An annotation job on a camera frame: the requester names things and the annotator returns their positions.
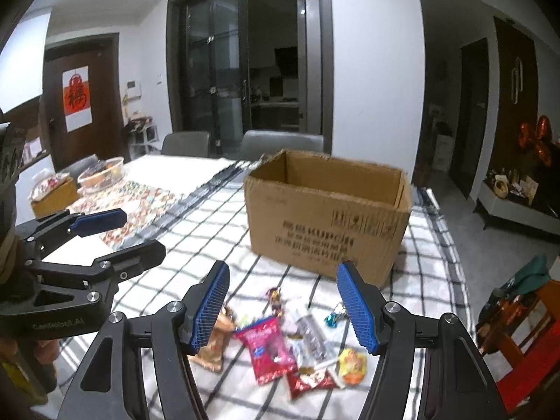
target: brown door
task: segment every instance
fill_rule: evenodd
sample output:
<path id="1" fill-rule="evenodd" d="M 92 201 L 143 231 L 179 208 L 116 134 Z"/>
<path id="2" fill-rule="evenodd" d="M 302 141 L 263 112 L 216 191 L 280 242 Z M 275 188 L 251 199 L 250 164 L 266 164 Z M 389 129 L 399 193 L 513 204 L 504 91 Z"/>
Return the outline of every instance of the brown door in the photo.
<path id="1" fill-rule="evenodd" d="M 43 97 L 57 171 L 91 154 L 128 157 L 118 83 L 112 39 L 46 51 Z"/>
<path id="2" fill-rule="evenodd" d="M 481 156 L 488 105 L 488 42 L 461 49 L 461 104 L 449 176 L 465 197 L 473 187 Z"/>
<path id="3" fill-rule="evenodd" d="M 520 124 L 537 121 L 537 57 L 531 38 L 503 20 L 494 20 L 499 53 L 499 108 L 490 168 L 498 172 L 505 168 L 508 172 L 520 165 Z"/>

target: person's hand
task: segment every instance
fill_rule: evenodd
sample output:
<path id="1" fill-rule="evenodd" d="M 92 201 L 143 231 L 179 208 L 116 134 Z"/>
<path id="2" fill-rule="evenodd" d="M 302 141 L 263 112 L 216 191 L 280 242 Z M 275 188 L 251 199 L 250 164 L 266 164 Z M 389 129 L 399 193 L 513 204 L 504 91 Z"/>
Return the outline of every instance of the person's hand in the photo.
<path id="1" fill-rule="evenodd" d="M 13 339 L 0 338 L 0 357 L 13 357 L 18 352 L 17 345 L 18 343 Z M 50 341 L 37 341 L 34 355 L 39 363 L 50 364 L 57 359 L 59 352 L 60 345 L 58 339 L 52 339 Z"/>

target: gray chair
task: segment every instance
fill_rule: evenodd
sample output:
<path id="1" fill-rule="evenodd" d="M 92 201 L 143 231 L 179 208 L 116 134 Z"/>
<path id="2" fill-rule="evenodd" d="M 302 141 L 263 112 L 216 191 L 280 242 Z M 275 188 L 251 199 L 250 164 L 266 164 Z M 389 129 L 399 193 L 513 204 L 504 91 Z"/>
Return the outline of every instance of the gray chair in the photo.
<path id="1" fill-rule="evenodd" d="M 324 151 L 322 135 L 284 131 L 247 131 L 237 154 L 239 160 L 258 161 L 263 154 L 274 154 L 283 148 L 308 152 Z"/>
<path id="2" fill-rule="evenodd" d="M 161 147 L 161 154 L 168 156 L 208 158 L 209 152 L 210 134 L 206 131 L 183 131 L 167 134 Z"/>
<path id="3" fill-rule="evenodd" d="M 89 155 L 76 161 L 74 164 L 70 164 L 68 167 L 62 169 L 61 172 L 64 174 L 70 174 L 70 177 L 74 179 L 75 182 L 78 181 L 78 177 L 85 171 L 88 167 L 94 166 L 99 162 L 99 158 L 96 154 Z"/>

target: red balloon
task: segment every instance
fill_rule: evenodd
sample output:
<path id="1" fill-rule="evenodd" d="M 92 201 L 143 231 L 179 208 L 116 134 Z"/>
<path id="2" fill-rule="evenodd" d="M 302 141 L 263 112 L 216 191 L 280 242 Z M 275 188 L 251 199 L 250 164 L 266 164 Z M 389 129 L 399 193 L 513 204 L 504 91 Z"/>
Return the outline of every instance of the red balloon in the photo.
<path id="1" fill-rule="evenodd" d="M 537 140 L 537 143 L 535 144 L 535 150 L 537 150 L 539 159 L 546 166 L 550 167 L 552 165 L 551 152 L 542 140 Z"/>
<path id="2" fill-rule="evenodd" d="M 529 123 L 521 123 L 517 140 L 519 141 L 519 146 L 523 150 L 531 147 L 536 142 L 535 130 Z"/>
<path id="3" fill-rule="evenodd" d="M 537 123 L 537 139 L 550 143 L 552 141 L 551 120 L 541 115 Z"/>

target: black and white plaid cloth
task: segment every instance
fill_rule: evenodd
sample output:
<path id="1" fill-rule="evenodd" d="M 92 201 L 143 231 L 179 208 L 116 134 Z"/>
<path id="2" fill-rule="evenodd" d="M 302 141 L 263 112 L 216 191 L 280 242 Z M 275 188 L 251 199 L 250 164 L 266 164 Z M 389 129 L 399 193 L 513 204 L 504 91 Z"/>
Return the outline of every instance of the black and white plaid cloth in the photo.
<path id="1" fill-rule="evenodd" d="M 163 264 L 121 283 L 114 310 L 128 317 L 153 314 L 172 300 L 181 299 L 198 283 L 215 260 L 225 260 L 231 273 L 227 304 L 238 316 L 256 316 L 269 307 L 266 291 L 281 287 L 282 301 L 303 297 L 317 323 L 341 300 L 335 282 L 251 251 L 243 187 L 231 181 L 246 165 L 222 171 L 149 228 L 125 242 L 126 246 L 157 238 L 167 248 Z M 445 220 L 426 199 L 414 191 L 412 210 L 402 247 L 383 294 L 413 314 L 440 317 L 456 313 L 473 330 L 467 288 L 453 240 Z M 323 331 L 340 350 L 359 347 L 349 321 Z M 61 389 L 65 392 L 95 334 L 63 342 L 56 362 Z M 365 380 L 340 390 L 315 390 L 295 402 L 289 401 L 285 378 L 264 386 L 255 382 L 248 350 L 232 339 L 225 350 L 222 374 L 196 364 L 192 373 L 211 419 L 356 419 L 373 379 L 378 357 L 368 356 Z M 151 350 L 143 354 L 145 388 L 150 415 L 163 418 Z M 417 350 L 405 419 L 416 419 L 424 373 L 424 351 Z"/>

